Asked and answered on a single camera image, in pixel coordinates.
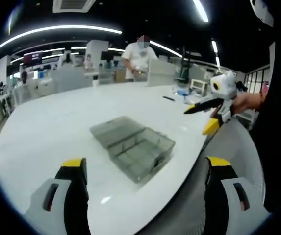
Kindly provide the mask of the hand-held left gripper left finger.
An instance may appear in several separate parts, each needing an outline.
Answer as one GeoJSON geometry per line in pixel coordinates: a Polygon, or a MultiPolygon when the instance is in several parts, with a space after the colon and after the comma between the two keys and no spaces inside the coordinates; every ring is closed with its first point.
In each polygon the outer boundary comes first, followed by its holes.
{"type": "Polygon", "coordinates": [[[31,196],[24,219],[39,235],[89,235],[85,158],[65,161],[31,196]]]}

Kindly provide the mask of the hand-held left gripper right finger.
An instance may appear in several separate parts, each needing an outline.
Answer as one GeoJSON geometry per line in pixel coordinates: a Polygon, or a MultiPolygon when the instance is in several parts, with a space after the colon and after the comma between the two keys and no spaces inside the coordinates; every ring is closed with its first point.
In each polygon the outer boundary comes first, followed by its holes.
{"type": "Polygon", "coordinates": [[[230,162],[207,156],[205,235],[251,235],[265,221],[259,190],[237,176],[230,162]]]}

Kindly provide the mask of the person's right hand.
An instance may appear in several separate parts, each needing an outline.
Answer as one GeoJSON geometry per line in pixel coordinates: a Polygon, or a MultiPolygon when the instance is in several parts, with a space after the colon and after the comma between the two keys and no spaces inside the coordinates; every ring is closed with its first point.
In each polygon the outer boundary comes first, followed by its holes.
{"type": "Polygon", "coordinates": [[[240,114],[245,110],[258,110],[264,103],[262,93],[240,93],[233,100],[232,110],[235,114],[240,114]]]}

